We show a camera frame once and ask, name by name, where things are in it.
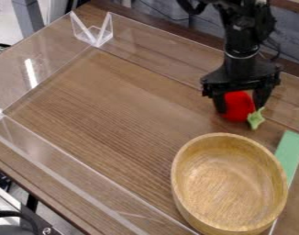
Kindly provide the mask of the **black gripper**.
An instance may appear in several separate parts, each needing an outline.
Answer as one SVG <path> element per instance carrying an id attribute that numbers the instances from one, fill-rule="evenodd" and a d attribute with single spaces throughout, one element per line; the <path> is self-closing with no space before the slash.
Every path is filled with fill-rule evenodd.
<path id="1" fill-rule="evenodd" d="M 261 60 L 255 61 L 252 69 L 237 67 L 232 74 L 228 74 L 225 66 L 221 65 L 200 79 L 201 95 L 213 97 L 216 112 L 224 114 L 227 107 L 221 93 L 252 90 L 255 108 L 260 109 L 272 94 L 272 86 L 279 85 L 280 72 L 279 64 Z"/>

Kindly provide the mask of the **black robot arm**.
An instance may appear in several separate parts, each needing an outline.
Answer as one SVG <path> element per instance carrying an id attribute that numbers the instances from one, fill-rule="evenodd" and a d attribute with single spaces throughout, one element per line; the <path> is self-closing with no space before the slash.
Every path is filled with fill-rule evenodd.
<path id="1" fill-rule="evenodd" d="M 201 95 L 213 100 L 216 112 L 225 114 L 228 92 L 252 91 L 253 106 L 260 109 L 280 84 L 281 68 L 275 59 L 259 59 L 260 45 L 275 30 L 276 19 L 269 0 L 176 0 L 195 16 L 212 5 L 224 27 L 224 59 L 221 65 L 200 79 Z"/>

